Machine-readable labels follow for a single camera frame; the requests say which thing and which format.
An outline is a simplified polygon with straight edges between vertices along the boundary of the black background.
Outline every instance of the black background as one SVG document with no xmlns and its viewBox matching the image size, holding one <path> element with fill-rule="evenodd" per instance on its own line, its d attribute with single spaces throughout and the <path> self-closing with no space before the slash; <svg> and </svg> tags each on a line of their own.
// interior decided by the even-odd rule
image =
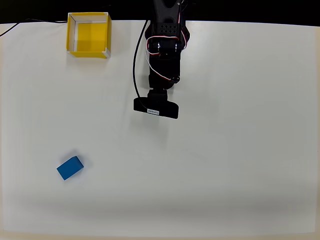
<svg viewBox="0 0 320 240">
<path fill-rule="evenodd" d="M 189 0 L 187 20 L 320 26 L 318 1 Z M 0 0 L 0 23 L 66 21 L 68 13 L 109 12 L 112 20 L 151 18 L 152 0 Z"/>
</svg>

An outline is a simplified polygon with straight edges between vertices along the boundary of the yellow container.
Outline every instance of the yellow container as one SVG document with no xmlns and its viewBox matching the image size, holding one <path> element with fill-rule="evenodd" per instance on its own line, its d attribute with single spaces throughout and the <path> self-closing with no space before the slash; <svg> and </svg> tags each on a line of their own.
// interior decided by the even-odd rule
<svg viewBox="0 0 320 240">
<path fill-rule="evenodd" d="M 112 20 L 107 12 L 68 14 L 66 51 L 77 58 L 110 58 Z"/>
</svg>

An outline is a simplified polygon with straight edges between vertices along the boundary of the white surface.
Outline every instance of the white surface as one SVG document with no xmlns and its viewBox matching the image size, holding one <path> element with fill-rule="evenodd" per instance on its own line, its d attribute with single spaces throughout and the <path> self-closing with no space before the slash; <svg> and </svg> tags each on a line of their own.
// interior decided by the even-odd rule
<svg viewBox="0 0 320 240">
<path fill-rule="evenodd" d="M 66 54 L 66 25 L 2 39 L 7 231 L 215 237 L 315 231 L 315 29 L 188 22 L 179 119 L 133 111 L 143 21 L 112 22 L 112 57 Z M 145 39 L 137 55 L 148 92 Z M 78 155 L 79 174 L 56 167 Z"/>
</svg>

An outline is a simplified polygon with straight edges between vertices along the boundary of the wire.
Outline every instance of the wire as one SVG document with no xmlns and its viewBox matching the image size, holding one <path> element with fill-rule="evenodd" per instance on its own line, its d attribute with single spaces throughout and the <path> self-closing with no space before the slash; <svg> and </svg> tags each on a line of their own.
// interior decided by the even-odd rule
<svg viewBox="0 0 320 240">
<path fill-rule="evenodd" d="M 53 23 L 53 24 L 66 24 L 68 22 L 68 21 L 47 21 L 47 20 L 39 20 L 34 18 L 27 18 L 26 20 L 34 20 L 38 22 Z"/>
<path fill-rule="evenodd" d="M 137 58 L 138 48 L 139 48 L 139 45 L 140 45 L 140 41 L 141 41 L 142 35 L 144 34 L 144 31 L 145 31 L 145 29 L 146 29 L 147 23 L 148 23 L 148 20 L 145 20 L 145 23 L 144 23 L 143 28 L 142 28 L 141 33 L 140 33 L 139 40 L 138 40 L 138 42 L 137 42 L 137 44 L 136 44 L 136 48 L 135 48 L 135 52 L 134 52 L 134 57 L 133 57 L 133 65 L 132 65 L 132 76 L 133 76 L 133 84 L 134 84 L 135 92 L 136 92 L 136 95 L 138 96 L 138 99 L 139 99 L 141 105 L 142 105 L 145 109 L 147 109 L 147 108 L 145 107 L 145 105 L 143 105 L 143 103 L 142 103 L 142 101 L 141 101 L 141 97 L 140 97 L 140 95 L 139 95 L 138 88 L 137 88 L 135 69 L 136 69 L 136 58 Z"/>
<path fill-rule="evenodd" d="M 145 52 L 145 59 L 146 59 L 146 62 L 149 64 L 149 67 L 150 67 L 156 74 L 158 74 L 160 77 L 162 77 L 162 78 L 164 78 L 164 79 L 167 79 L 168 81 L 171 80 L 171 78 L 168 78 L 168 77 L 166 77 L 166 76 L 161 75 L 160 73 L 158 73 L 156 70 L 154 70 L 154 69 L 152 68 L 152 66 L 150 65 L 150 63 L 149 63 L 149 61 L 148 61 L 147 52 Z"/>
<path fill-rule="evenodd" d="M 160 54 L 160 52 L 155 52 L 155 53 L 149 52 L 149 39 L 152 39 L 152 38 L 167 38 L 167 39 L 178 39 L 178 40 L 179 40 L 179 38 L 178 38 L 177 36 L 155 35 L 155 36 L 149 37 L 149 38 L 146 40 L 145 47 L 146 47 L 146 51 L 147 51 L 150 55 L 158 55 L 158 54 Z"/>
<path fill-rule="evenodd" d="M 178 24 L 180 23 L 180 12 L 179 12 L 179 16 L 178 16 Z M 184 40 L 184 48 L 182 50 L 185 50 L 187 47 L 187 39 L 186 36 L 184 34 L 184 32 L 181 30 L 182 36 L 183 36 L 183 40 Z"/>
<path fill-rule="evenodd" d="M 54 24 L 65 24 L 67 23 L 67 21 L 46 21 L 46 20 L 39 20 L 39 19 L 33 19 L 33 18 L 27 18 L 25 20 L 34 20 L 34 21 L 38 21 L 38 22 L 45 22 L 45 23 L 54 23 Z M 5 32 L 0 34 L 0 37 L 2 37 L 3 35 L 5 35 L 7 32 L 9 32 L 11 29 L 13 29 L 14 27 L 16 27 L 18 24 L 24 23 L 24 21 L 20 21 L 17 22 L 15 25 L 13 25 L 12 27 L 10 27 L 8 30 L 6 30 Z"/>
<path fill-rule="evenodd" d="M 14 27 L 16 27 L 20 22 L 16 23 L 15 25 L 13 25 L 12 27 L 10 27 L 7 31 L 3 32 L 0 34 L 0 37 L 2 37 L 3 35 L 5 35 L 7 32 L 9 32 L 11 29 L 13 29 Z"/>
</svg>

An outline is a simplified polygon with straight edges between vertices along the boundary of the black cable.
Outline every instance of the black cable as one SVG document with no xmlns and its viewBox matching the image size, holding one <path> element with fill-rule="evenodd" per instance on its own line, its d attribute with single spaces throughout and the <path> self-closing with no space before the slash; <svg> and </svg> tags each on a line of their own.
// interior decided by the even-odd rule
<svg viewBox="0 0 320 240">
<path fill-rule="evenodd" d="M 10 27 L 7 31 L 3 32 L 0 34 L 0 37 L 2 37 L 3 35 L 5 35 L 7 32 L 9 32 L 11 29 L 13 29 L 14 27 L 16 27 L 20 22 L 16 23 L 15 25 L 13 25 L 12 27 Z"/>
<path fill-rule="evenodd" d="M 142 35 L 143 35 L 144 32 L 145 32 L 147 23 L 148 23 L 148 20 L 145 20 L 144 26 L 143 26 L 143 28 L 142 28 L 142 31 L 141 31 L 141 34 L 140 34 L 140 37 L 139 37 L 139 40 L 138 40 L 138 42 L 137 42 L 137 44 L 136 44 L 136 48 L 135 48 L 135 52 L 134 52 L 134 57 L 133 57 L 133 67 L 132 67 L 133 84 L 134 84 L 135 92 L 136 92 L 136 95 L 138 96 L 138 99 L 139 99 L 141 105 L 142 105 L 145 109 L 146 109 L 146 107 L 145 107 L 145 106 L 143 105 L 143 103 L 141 102 L 140 94 L 139 94 L 138 88 L 137 88 L 135 68 L 136 68 L 136 58 L 137 58 L 138 48 L 139 48 L 139 45 L 140 45 L 140 41 L 141 41 Z"/>
<path fill-rule="evenodd" d="M 46 21 L 46 20 L 39 20 L 39 19 L 33 19 L 33 18 L 27 18 L 26 20 L 34 20 L 34 21 L 38 21 L 38 22 L 45 22 L 45 23 L 53 23 L 53 24 L 65 24 L 67 23 L 67 21 Z M 14 27 L 16 27 L 18 24 L 24 23 L 24 21 L 20 21 L 17 22 L 15 25 L 13 25 L 12 27 L 10 27 L 8 30 L 6 30 L 5 32 L 0 34 L 0 37 L 2 37 L 3 35 L 5 35 L 7 32 L 9 32 L 11 29 L 13 29 Z"/>
</svg>

